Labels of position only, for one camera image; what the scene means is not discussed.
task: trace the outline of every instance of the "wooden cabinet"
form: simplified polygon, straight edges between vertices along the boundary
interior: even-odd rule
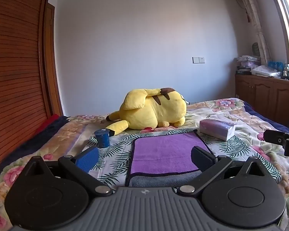
[[[251,105],[256,112],[262,116],[271,119],[272,107],[271,102],[274,100],[274,83],[258,79],[252,79]]]
[[[274,121],[289,125],[289,85],[279,84],[275,87],[276,99],[273,107]]]
[[[253,75],[236,75],[238,98],[264,117],[289,126],[289,81]]]
[[[235,78],[235,92],[239,98],[249,104],[252,104],[250,96],[251,78],[249,76],[236,76]]]

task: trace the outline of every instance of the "metal screw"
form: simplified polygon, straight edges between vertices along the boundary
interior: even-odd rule
[[[108,186],[97,186],[95,191],[100,194],[108,194],[111,191],[111,188]]]
[[[186,194],[193,193],[195,188],[191,185],[184,185],[180,187],[180,191]]]

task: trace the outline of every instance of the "dark blue blanket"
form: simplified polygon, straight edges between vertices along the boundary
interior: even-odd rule
[[[10,165],[12,162],[38,151],[46,142],[50,140],[50,138],[52,138],[59,131],[61,127],[63,127],[68,122],[69,121],[67,120],[66,116],[60,116],[57,120],[48,125],[43,131],[16,148],[0,163],[0,174],[3,169]]]
[[[279,131],[289,133],[289,128],[287,128],[286,126],[281,125],[281,124],[276,123],[276,122],[273,122],[273,121],[271,121],[270,119],[265,118],[265,117],[263,117],[262,115],[258,114],[256,111],[254,111],[254,110],[251,108],[251,106],[250,106],[247,102],[244,102],[244,105],[245,105],[244,108],[245,108],[246,112],[250,113],[250,114],[253,115],[253,116],[259,117],[260,119],[264,120],[265,122],[270,123],[274,128],[276,128],[276,129],[279,130]]]

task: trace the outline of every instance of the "wooden louvered door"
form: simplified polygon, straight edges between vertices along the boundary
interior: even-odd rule
[[[0,0],[0,162],[50,116],[42,54],[45,0]]]

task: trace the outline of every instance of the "tissue box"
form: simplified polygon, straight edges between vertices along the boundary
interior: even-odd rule
[[[227,141],[234,136],[235,124],[214,119],[205,119],[200,121],[199,131]]]

